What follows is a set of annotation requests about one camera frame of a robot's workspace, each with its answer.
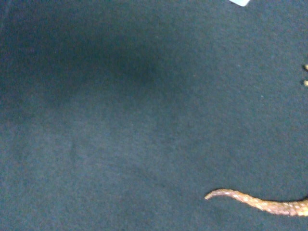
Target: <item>scaly skin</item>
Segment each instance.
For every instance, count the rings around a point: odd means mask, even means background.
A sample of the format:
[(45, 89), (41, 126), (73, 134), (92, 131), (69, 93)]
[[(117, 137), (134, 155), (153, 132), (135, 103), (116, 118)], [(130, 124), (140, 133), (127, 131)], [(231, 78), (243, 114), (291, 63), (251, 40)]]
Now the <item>scaly skin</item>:
[(263, 201), (250, 195), (231, 189), (218, 189), (205, 196), (208, 200), (213, 196), (229, 196), (260, 210), (288, 216), (308, 216), (308, 199), (294, 202)]

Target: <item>reptile tail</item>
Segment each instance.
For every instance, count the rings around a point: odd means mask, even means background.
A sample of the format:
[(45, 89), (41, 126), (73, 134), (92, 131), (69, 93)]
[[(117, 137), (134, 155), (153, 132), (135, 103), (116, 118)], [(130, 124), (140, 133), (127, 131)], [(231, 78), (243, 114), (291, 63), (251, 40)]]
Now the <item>reptile tail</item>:
[(272, 214), (308, 216), (308, 200), (294, 202), (264, 201), (231, 189), (218, 189), (212, 191), (205, 196), (205, 199), (208, 200), (213, 196), (229, 196), (235, 200)]

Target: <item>tail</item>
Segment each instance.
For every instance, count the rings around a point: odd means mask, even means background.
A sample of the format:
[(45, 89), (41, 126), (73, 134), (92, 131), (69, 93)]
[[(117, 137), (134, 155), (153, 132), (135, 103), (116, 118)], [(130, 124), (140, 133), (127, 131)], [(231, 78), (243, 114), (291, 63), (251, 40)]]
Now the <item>tail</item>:
[(308, 200), (294, 202), (264, 201), (231, 189), (218, 189), (212, 191), (205, 196), (205, 199), (208, 200), (213, 196), (229, 196), (235, 200), (272, 214), (308, 216)]

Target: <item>felt surface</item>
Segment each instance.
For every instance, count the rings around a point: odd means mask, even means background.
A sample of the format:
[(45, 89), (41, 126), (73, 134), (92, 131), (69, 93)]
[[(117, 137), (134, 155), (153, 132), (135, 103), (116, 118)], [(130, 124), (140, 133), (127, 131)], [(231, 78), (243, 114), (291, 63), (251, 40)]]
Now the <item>felt surface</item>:
[(14, 2), (0, 230), (305, 230), (308, 4)]

